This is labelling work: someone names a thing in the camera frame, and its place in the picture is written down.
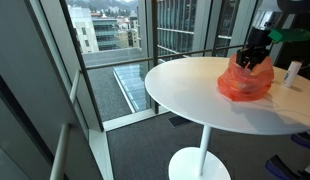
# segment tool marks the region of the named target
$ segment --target white round table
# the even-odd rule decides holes
[[[200,148],[179,150],[169,164],[173,179],[230,179],[223,163],[207,152],[211,128],[284,135],[310,130],[310,81],[297,76],[290,88],[281,85],[286,71],[275,68],[264,98],[232,102],[217,90],[217,78],[229,58],[194,57],[169,61],[148,72],[148,93],[173,113],[204,125]]]

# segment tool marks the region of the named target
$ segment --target table pedestal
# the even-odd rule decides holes
[[[207,151],[209,135],[210,127],[204,126],[200,148],[187,147],[174,154],[168,167],[170,180],[231,179],[224,164]]]

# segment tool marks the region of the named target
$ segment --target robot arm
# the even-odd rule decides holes
[[[282,25],[286,14],[308,11],[310,11],[310,0],[263,0],[254,17],[247,46],[237,51],[236,63],[252,70],[269,55],[266,46],[271,44],[272,39],[268,35],[273,28]]]

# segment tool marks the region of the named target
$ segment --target orange bag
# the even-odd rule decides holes
[[[267,93],[273,79],[274,70],[270,57],[266,57],[250,72],[236,64],[236,54],[233,54],[228,68],[218,78],[218,90],[232,101],[254,101]]]

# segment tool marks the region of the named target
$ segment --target table base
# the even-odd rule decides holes
[[[212,153],[207,152],[203,167],[202,175],[196,172],[199,166],[200,149],[196,147],[188,147],[179,150],[172,157],[168,174],[170,180],[183,179],[223,179],[230,180],[230,175],[224,164]]]

